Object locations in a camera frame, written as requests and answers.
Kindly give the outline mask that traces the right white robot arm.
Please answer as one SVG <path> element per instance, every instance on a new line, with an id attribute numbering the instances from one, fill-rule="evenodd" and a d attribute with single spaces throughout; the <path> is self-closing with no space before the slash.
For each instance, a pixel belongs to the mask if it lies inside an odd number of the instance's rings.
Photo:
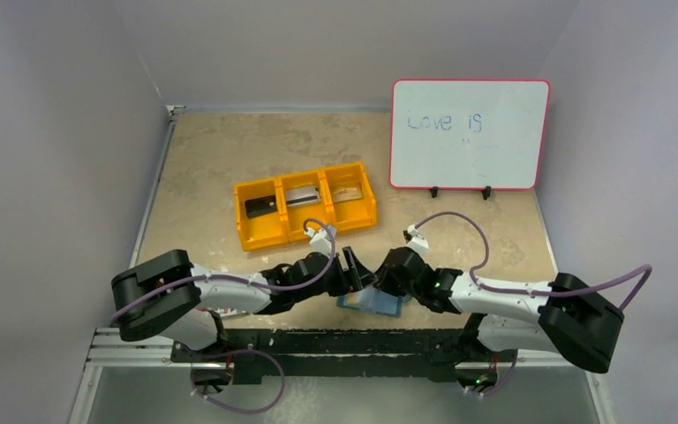
<path id="1" fill-rule="evenodd" d="M 624 322 L 619 307 L 568 273 L 536 283 L 474 278 L 461 269 L 434 269 L 414 250 L 399 247 L 388 252 L 376 275 L 377 287 L 390 295 L 410 296 L 437 314 L 468 314 L 460 346 L 474 360 L 507 350 L 554 352 L 605 374 Z"/>

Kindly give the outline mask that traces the blue card holder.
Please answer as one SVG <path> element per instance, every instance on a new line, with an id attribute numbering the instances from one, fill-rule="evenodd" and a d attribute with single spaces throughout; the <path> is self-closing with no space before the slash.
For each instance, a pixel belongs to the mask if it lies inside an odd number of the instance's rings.
<path id="1" fill-rule="evenodd" d="M 376 287 L 368 286 L 361 291 L 340 296 L 336 305 L 354 311 L 397 318 L 401 315 L 403 306 L 410 300 L 410 295 L 394 296 Z"/>

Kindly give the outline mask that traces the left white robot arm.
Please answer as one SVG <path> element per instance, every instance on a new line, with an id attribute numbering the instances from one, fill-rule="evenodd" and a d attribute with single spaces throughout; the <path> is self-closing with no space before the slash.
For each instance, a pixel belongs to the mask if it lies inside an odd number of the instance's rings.
<path id="1" fill-rule="evenodd" d="M 218 310 L 281 314 L 307 299 L 340 297 L 377 280 L 349 247 L 335 255 L 312 252 L 251 275 L 196 267 L 185 250 L 174 249 L 112 279 L 111 321 L 125 342 L 166 337 L 216 361 L 228 349 Z"/>

